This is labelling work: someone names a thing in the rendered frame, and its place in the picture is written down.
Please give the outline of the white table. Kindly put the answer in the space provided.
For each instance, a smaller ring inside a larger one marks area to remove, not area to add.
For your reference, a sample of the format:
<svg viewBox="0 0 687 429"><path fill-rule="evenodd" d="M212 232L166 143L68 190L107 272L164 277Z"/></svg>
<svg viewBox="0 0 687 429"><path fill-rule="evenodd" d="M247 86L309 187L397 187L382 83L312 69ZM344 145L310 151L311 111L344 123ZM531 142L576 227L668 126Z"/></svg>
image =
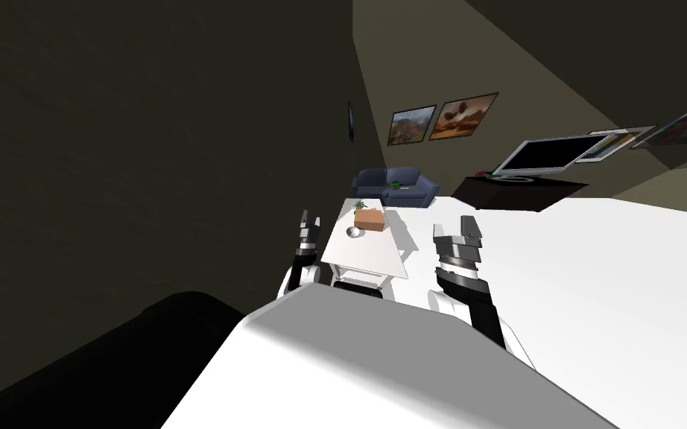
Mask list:
<svg viewBox="0 0 687 429"><path fill-rule="evenodd" d="M347 230L355 217L378 212L383 218L381 231L365 229L353 238ZM385 208L379 200L346 198L332 228L321 262L328 264L335 280L380 289L393 279L409 279L405 262L417 245L397 209Z"/></svg>

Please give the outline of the black television stand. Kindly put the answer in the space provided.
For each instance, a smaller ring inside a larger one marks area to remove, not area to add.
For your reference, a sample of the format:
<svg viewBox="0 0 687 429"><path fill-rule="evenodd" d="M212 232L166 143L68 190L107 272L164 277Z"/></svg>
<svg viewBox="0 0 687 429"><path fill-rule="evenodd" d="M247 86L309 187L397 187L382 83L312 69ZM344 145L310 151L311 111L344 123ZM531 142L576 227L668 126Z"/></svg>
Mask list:
<svg viewBox="0 0 687 429"><path fill-rule="evenodd" d="M585 187L579 182L484 171L463 179L452 197L478 210L541 212Z"/></svg>

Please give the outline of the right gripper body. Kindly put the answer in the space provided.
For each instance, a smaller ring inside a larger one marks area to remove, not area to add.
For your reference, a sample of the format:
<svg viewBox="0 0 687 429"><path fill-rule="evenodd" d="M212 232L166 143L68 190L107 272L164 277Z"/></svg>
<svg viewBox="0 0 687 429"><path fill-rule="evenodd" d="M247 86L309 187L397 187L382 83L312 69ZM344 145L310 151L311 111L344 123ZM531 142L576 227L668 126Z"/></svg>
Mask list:
<svg viewBox="0 0 687 429"><path fill-rule="evenodd" d="M456 258L473 263L481 262L481 240L459 235L434 237L436 253L441 258Z"/></svg>

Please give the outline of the orange landscape picture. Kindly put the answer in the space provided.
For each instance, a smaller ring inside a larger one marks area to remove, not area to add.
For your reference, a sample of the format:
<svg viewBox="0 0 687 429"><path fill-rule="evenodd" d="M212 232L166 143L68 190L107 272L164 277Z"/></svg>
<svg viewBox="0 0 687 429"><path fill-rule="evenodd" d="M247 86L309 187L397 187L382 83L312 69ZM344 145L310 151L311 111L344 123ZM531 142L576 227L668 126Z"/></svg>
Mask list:
<svg viewBox="0 0 687 429"><path fill-rule="evenodd" d="M494 92L445 102L429 140L459 139L459 137L471 136L497 97L498 93Z"/></svg>

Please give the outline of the dark blue sofa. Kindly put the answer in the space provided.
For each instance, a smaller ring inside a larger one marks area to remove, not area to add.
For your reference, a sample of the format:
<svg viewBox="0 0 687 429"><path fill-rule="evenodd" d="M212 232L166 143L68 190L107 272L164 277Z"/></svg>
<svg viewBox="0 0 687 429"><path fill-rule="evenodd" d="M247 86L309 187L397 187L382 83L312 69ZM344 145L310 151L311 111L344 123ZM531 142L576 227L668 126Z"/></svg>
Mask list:
<svg viewBox="0 0 687 429"><path fill-rule="evenodd" d="M352 179L349 197L378 200L384 207L428 208L439 190L418 167L366 169Z"/></svg>

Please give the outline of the flat screen television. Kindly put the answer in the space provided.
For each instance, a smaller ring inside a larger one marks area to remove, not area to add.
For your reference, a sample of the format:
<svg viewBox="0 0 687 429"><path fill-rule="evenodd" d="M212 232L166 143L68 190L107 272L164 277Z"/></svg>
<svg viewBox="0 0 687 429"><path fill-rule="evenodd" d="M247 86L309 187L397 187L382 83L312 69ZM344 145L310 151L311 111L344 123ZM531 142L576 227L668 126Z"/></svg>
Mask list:
<svg viewBox="0 0 687 429"><path fill-rule="evenodd" d="M535 177L561 173L607 137L600 134L527 140L490 174L490 179L532 182Z"/></svg>

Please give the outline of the landscape picture with mountains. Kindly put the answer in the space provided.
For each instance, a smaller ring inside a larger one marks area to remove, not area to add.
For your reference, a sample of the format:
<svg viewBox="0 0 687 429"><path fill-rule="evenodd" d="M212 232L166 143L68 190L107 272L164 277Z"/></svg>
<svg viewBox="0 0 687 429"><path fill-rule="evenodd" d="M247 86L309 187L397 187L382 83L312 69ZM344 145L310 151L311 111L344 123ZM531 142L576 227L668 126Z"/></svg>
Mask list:
<svg viewBox="0 0 687 429"><path fill-rule="evenodd" d="M390 121L387 146L421 142L433 117L436 105L395 112Z"/></svg>

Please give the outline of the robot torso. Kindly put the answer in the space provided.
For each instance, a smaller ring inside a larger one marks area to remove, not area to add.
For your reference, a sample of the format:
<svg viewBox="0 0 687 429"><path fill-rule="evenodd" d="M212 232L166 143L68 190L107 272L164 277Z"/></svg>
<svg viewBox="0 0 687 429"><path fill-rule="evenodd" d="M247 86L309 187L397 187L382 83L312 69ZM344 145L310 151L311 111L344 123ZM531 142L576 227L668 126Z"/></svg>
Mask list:
<svg viewBox="0 0 687 429"><path fill-rule="evenodd" d="M461 318L309 284L246 316L162 429L618 429Z"/></svg>

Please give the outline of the pale framed wall picture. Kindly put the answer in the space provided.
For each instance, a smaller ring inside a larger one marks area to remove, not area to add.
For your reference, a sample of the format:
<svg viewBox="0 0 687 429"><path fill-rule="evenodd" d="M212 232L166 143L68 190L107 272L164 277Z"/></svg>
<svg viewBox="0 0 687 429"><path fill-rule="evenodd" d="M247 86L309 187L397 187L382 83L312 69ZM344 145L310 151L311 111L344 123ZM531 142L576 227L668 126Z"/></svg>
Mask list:
<svg viewBox="0 0 687 429"><path fill-rule="evenodd" d="M615 130L592 131L590 133L591 136L602 136L603 139L575 162L601 162L616 151L635 141L638 137L651 131L655 127L655 125L652 125L646 127L629 127Z"/></svg>

